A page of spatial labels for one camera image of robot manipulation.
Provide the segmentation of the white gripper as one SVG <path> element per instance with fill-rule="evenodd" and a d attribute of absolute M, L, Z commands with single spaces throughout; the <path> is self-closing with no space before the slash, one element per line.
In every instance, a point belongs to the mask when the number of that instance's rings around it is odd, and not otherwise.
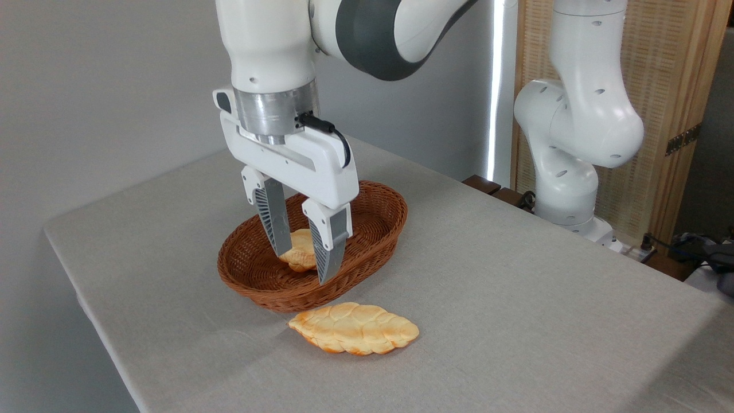
<path fill-rule="evenodd" d="M 232 89 L 213 91 L 227 147 L 249 165 L 241 171 L 247 201 L 257 209 L 279 257 L 292 249 L 283 185 L 309 197 L 302 212 L 309 220 L 319 284 L 324 285 L 338 274 L 352 236 L 349 202 L 359 193 L 356 160 L 345 165 L 342 141 L 309 127 L 286 135 L 282 145 L 262 143 L 241 128 L 234 98 Z"/>

